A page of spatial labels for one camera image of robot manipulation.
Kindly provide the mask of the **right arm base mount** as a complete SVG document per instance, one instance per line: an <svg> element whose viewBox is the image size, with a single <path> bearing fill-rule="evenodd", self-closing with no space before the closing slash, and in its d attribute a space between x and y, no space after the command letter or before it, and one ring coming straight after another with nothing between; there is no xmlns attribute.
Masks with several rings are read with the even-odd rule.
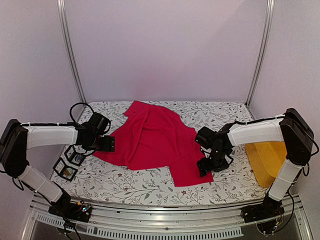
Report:
<svg viewBox="0 0 320 240"><path fill-rule="evenodd" d="M240 216L245 223L265 220L285 213L282 201L266 198L259 204L247 205L241 209Z"/></svg>

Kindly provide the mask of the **red polo shirt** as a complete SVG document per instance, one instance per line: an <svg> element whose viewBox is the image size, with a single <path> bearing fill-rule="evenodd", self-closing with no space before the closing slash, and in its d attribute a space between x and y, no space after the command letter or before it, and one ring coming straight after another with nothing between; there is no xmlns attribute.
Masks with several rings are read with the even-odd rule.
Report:
<svg viewBox="0 0 320 240"><path fill-rule="evenodd" d="M132 171L168 167L175 187L213 182L212 174L201 176L197 166L204 155L195 141L196 130L177 113L134 101L124 115L125 123L111 134L115 150L96 151L96 158Z"/></svg>

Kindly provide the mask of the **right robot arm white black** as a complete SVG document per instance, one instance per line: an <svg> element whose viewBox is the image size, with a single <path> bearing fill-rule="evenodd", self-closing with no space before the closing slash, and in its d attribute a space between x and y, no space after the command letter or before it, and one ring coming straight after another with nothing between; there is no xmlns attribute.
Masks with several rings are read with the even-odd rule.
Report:
<svg viewBox="0 0 320 240"><path fill-rule="evenodd" d="M294 108L288 108L284 114L274 117L227 123L218 131L202 127L196 134L195 142L210 150L207 157L197 162L201 177L212 171L227 169L230 163L226 158L235 146L265 142L284 143L285 161L268 190L267 200L258 208L262 218L269 218L278 210L277 202L283 199L302 168L309 164L314 156L313 147L318 146L313 131Z"/></svg>

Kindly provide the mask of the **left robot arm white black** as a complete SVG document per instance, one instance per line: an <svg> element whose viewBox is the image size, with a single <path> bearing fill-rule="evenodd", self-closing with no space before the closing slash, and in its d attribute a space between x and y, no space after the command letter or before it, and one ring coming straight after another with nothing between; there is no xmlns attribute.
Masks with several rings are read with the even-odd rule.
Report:
<svg viewBox="0 0 320 240"><path fill-rule="evenodd" d="M106 135L105 123L21 123L11 119L0 137L0 164L8 176L42 195L63 216L74 213L71 197L27 160L32 148L55 145L81 146L84 150L114 152L115 138Z"/></svg>

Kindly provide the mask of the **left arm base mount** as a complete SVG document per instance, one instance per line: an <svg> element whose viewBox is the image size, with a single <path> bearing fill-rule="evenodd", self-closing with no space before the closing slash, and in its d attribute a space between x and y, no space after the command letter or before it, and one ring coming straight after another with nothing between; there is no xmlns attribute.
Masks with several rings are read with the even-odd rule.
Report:
<svg viewBox="0 0 320 240"><path fill-rule="evenodd" d="M83 200L77 203L63 200L52 202L48 212L58 217L88 223L92 214L92 205Z"/></svg>

